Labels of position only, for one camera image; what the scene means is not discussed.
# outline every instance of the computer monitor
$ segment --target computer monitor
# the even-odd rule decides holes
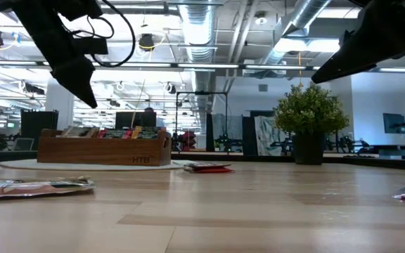
[[[395,126],[404,123],[403,115],[384,113],[384,128],[386,134],[405,134],[405,126]]]
[[[33,138],[17,138],[13,144],[14,151],[31,151],[35,139]]]
[[[131,127],[133,116],[133,112],[117,112],[115,115],[115,128]],[[155,127],[156,117],[155,112],[136,112],[133,127]]]

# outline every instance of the wooden box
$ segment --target wooden box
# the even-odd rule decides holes
[[[171,140],[159,131],[157,139],[56,138],[62,131],[44,129],[38,162],[162,166],[171,164]]]

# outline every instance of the silver duct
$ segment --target silver duct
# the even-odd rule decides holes
[[[106,14],[116,14],[109,6],[101,5],[103,12]],[[179,16],[179,10],[176,6],[168,6],[167,2],[163,5],[151,4],[129,4],[128,8],[120,8],[119,11],[126,15],[175,15]]]
[[[210,45],[214,38],[214,7],[206,5],[179,6],[182,17],[184,40],[188,45]],[[192,63],[211,63],[214,51],[210,48],[188,48],[188,60]],[[194,72],[195,91],[213,91],[214,75],[211,72]],[[207,97],[196,98],[200,125],[205,128]]]
[[[330,3],[331,0],[298,0],[295,10],[288,16],[280,18],[275,28],[276,44],[282,36],[289,35],[297,30],[303,30],[310,26],[320,12]],[[261,61],[264,65],[276,65],[285,55],[285,52],[278,52],[272,48],[269,54]]]

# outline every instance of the wall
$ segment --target wall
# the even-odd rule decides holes
[[[329,87],[332,95],[337,96],[343,104],[343,112],[349,118],[349,126],[345,127],[341,132],[344,135],[352,135],[354,138],[354,116],[352,104],[352,79],[351,77],[343,77],[333,80]]]
[[[352,76],[354,135],[370,144],[405,145],[405,137],[384,132],[383,113],[405,116],[405,74]]]
[[[304,86],[308,86],[310,78],[302,78]],[[300,78],[288,80],[286,78],[256,79],[251,77],[238,77],[229,91],[229,115],[250,116],[251,110],[273,110],[278,106],[278,99],[290,92],[291,85],[298,85]],[[224,77],[217,77],[217,90],[221,91],[225,84]],[[267,92],[259,92],[259,84],[268,84]],[[224,100],[217,96],[214,100],[213,113],[225,114]]]

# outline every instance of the black plant pot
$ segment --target black plant pot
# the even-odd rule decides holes
[[[292,137],[293,155],[297,164],[323,163],[324,134],[296,134]]]

